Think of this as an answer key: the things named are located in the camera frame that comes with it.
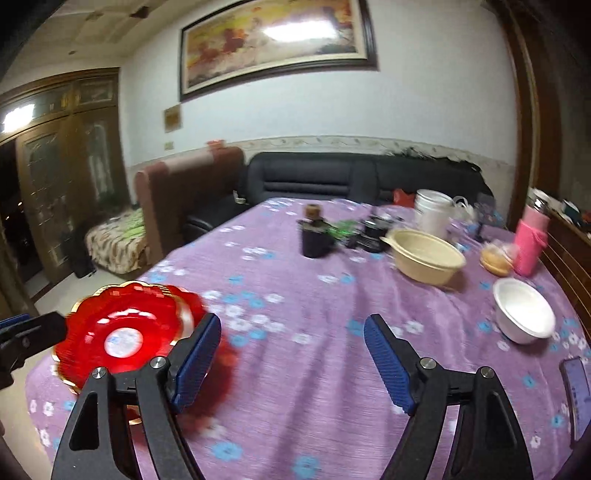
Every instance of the purple tablecloth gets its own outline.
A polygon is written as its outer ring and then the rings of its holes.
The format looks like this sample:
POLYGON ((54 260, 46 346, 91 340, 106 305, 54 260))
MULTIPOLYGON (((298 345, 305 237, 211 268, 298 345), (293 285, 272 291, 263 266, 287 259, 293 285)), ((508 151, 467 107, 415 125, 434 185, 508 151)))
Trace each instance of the purple tablecloth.
MULTIPOLYGON (((498 373, 517 413, 537 479, 550 479, 570 454, 570 422, 558 363, 591 351, 571 305, 548 271, 530 279, 550 302, 550 341, 519 346, 494 323, 492 284, 479 246, 460 291, 419 284, 387 255, 339 249, 322 260, 300 255, 296 220, 303 202, 259 205, 171 253, 140 280, 200 293, 241 352, 232 393, 205 425, 180 417, 209 480, 378 479, 408 417, 394 407, 362 336, 381 314, 397 336, 444 367, 498 373)), ((412 211, 386 207, 393 215, 412 211)), ((331 220, 362 218, 369 206, 324 203, 331 220)), ((506 232, 496 231, 499 235, 506 232)), ((51 358, 34 368, 26 393, 31 418, 53 460, 74 397, 51 358)), ((441 478, 457 407, 448 409, 430 479, 441 478)), ((132 428, 145 479, 155 479, 140 426, 132 428)))

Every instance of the wooden bed frame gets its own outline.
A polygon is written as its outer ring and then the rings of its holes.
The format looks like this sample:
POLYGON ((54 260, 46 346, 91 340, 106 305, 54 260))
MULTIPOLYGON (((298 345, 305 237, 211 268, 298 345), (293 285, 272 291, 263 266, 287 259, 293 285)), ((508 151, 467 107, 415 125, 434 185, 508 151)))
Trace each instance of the wooden bed frame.
POLYGON ((551 212, 548 248, 541 258, 579 315, 591 343, 591 240, 558 213, 551 212))

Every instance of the framed painting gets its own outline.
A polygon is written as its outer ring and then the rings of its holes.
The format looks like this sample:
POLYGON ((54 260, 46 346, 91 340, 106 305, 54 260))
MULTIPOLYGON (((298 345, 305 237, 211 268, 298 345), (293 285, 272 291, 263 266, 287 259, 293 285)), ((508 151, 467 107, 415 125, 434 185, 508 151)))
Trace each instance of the framed painting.
POLYGON ((242 0, 183 28, 181 101, 263 76, 376 68, 366 0, 242 0))

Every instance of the blue gripper pad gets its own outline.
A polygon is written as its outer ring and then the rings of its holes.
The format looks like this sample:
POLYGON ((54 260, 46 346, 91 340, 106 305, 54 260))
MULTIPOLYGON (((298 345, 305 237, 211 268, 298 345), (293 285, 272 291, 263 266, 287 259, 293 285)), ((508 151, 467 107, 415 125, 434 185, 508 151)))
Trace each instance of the blue gripper pad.
POLYGON ((12 325, 16 325, 17 323, 24 322, 29 318, 31 318, 31 316, 28 313, 23 313, 21 315, 17 315, 6 320, 2 320, 0 322, 0 330, 2 330, 3 328, 11 327, 12 325))
POLYGON ((412 415, 417 404, 411 396, 410 377, 401 360, 394 353, 392 342, 392 340, 394 342, 405 341, 397 339, 379 315, 372 315, 365 320, 363 336, 365 337, 365 345, 374 359, 375 366, 378 368, 379 375, 386 385, 392 402, 402 407, 407 415, 412 415), (378 323, 383 324, 382 328, 378 326, 378 323))
POLYGON ((221 337, 222 324, 220 319, 213 315, 201 338, 189 352, 176 374, 176 389, 171 400, 171 405, 176 413, 181 413, 195 402, 195 397, 199 393, 203 379, 212 364, 213 355, 217 350, 221 337))

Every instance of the ceiling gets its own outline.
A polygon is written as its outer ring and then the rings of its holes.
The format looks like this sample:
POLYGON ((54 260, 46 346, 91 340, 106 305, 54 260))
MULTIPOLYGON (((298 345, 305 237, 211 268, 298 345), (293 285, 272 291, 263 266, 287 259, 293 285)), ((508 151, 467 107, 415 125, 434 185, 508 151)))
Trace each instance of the ceiling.
POLYGON ((72 60, 123 59, 207 0, 67 0, 24 45, 6 78, 72 60))

